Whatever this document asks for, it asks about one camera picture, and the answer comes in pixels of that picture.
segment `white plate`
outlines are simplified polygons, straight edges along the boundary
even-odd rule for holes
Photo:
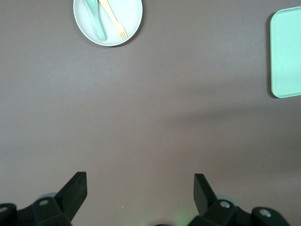
[[[98,15],[106,41],[98,37],[92,13],[85,0],[74,0],[73,12],[81,32],[92,42],[103,46],[117,46],[129,40],[138,30],[142,19],[141,0],[108,0],[115,17],[122,23],[128,38],[121,40],[115,32],[112,21],[98,2]]]

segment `plastic cutlery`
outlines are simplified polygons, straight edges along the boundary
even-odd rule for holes
[[[94,23],[97,29],[97,33],[99,35],[99,38],[101,41],[106,41],[106,37],[103,33],[103,28],[102,25],[100,24],[99,18],[98,18],[98,2],[97,0],[85,0],[87,5],[89,6],[93,18],[94,18]]]
[[[107,0],[99,0],[99,2],[101,3],[101,5],[103,6],[104,10],[107,12],[107,14],[109,15],[111,21],[114,24],[115,27],[115,31],[118,34],[118,36],[120,37],[120,39],[125,40],[127,39],[127,32],[124,29],[123,25],[116,19],[109,3]]]

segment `plate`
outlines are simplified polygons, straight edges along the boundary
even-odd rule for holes
[[[301,7],[280,10],[272,17],[270,47],[273,94],[301,95]]]
[[[108,0],[115,17],[122,23],[128,38],[121,40],[115,32],[113,22],[98,2],[98,16],[106,41],[98,37],[92,13],[85,0],[74,0],[73,12],[79,29],[92,42],[103,46],[117,46],[128,41],[138,30],[142,19],[141,0]]]

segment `teal knife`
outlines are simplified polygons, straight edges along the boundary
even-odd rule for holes
[[[97,32],[99,35],[99,38],[101,41],[106,41],[106,37],[103,33],[103,28],[102,25],[100,24],[99,18],[98,18],[98,1],[97,0],[85,0],[87,5],[89,6],[93,18],[94,18],[94,23],[96,25],[97,28]]]

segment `mint green tray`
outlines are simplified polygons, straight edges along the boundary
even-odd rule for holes
[[[273,94],[301,95],[301,7],[280,10],[272,17],[270,45]]]

